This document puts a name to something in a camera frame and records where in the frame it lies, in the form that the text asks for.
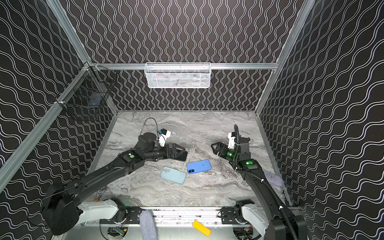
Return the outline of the light green phone case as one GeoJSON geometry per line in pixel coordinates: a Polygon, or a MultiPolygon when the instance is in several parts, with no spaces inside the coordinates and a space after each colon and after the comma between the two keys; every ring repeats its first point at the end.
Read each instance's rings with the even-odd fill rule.
{"type": "Polygon", "coordinates": [[[186,177],[187,174],[185,172],[170,167],[164,167],[161,172],[162,179],[179,185],[183,185],[185,183],[186,177]]]}

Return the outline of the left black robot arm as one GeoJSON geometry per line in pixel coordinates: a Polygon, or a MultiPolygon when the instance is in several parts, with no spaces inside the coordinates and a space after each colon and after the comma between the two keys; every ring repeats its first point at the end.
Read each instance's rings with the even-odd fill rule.
{"type": "Polygon", "coordinates": [[[50,185],[42,199],[43,219],[53,235],[64,234],[79,223],[80,216],[85,213],[80,209],[81,203],[101,187],[133,173],[148,161],[185,162],[187,156],[184,147],[175,143],[162,146],[157,135],[144,133],[133,148],[118,154],[106,166],[69,183],[50,185]]]}

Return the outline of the blue phone case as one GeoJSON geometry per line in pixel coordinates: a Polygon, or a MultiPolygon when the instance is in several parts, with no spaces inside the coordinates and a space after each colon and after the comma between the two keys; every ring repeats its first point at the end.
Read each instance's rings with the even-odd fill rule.
{"type": "Polygon", "coordinates": [[[210,171],[212,169],[209,160],[201,160],[197,162],[191,162],[187,164],[188,174],[196,174],[201,172],[210,171]]]}

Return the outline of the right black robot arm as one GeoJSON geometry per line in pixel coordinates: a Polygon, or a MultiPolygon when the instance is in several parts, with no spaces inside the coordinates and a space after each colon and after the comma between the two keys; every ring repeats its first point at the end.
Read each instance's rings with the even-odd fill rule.
{"type": "Polygon", "coordinates": [[[250,201],[236,203],[237,221],[249,223],[254,234],[264,240],[306,240],[307,223],[300,215],[295,215],[280,199],[270,185],[261,165],[251,157],[250,138],[235,138],[231,149],[227,144],[211,144],[213,153],[229,161],[234,171],[256,194],[264,212],[257,210],[250,201]]]}

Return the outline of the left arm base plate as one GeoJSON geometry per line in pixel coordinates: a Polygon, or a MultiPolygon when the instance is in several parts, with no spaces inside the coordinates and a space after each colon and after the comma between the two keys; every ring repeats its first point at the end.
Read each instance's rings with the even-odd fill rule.
{"type": "Polygon", "coordinates": [[[126,207],[125,209],[119,209],[118,212],[109,220],[101,220],[101,224],[104,225],[129,225],[139,224],[140,214],[143,209],[140,207],[126,207]]]}

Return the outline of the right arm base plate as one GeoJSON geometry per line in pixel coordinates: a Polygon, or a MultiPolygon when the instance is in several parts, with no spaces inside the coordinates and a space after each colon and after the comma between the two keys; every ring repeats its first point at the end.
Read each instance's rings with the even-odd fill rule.
{"type": "Polygon", "coordinates": [[[223,225],[245,225],[247,221],[243,218],[239,207],[222,207],[218,213],[223,225]]]}

